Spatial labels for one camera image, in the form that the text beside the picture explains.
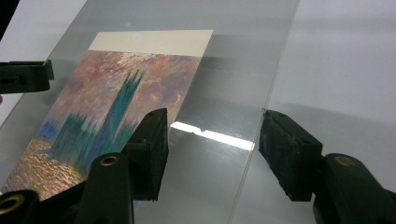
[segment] impressionist painting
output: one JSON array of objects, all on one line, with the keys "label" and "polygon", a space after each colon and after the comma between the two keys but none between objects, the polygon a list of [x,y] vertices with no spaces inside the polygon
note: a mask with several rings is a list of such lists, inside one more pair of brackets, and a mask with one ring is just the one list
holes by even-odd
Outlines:
[{"label": "impressionist painting", "polygon": [[1,191],[47,199],[83,181],[96,157],[121,151],[149,111],[166,107],[172,122],[201,58],[88,50]]}]

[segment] clamp jaw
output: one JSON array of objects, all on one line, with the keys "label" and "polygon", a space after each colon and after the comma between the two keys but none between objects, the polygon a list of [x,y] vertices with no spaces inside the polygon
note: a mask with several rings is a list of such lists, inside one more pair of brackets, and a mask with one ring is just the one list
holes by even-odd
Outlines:
[{"label": "clamp jaw", "polygon": [[310,202],[319,224],[396,223],[396,194],[348,155],[321,156],[322,144],[288,116],[267,110],[260,153],[293,202]]}]

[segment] painting reproduction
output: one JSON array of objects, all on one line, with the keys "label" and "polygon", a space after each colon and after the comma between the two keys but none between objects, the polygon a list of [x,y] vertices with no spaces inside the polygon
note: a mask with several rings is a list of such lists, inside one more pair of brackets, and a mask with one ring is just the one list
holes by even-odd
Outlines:
[{"label": "painting reproduction", "polygon": [[211,35],[99,33],[1,191],[47,199],[82,182],[96,157],[121,151],[149,111],[166,107],[172,122]]}]

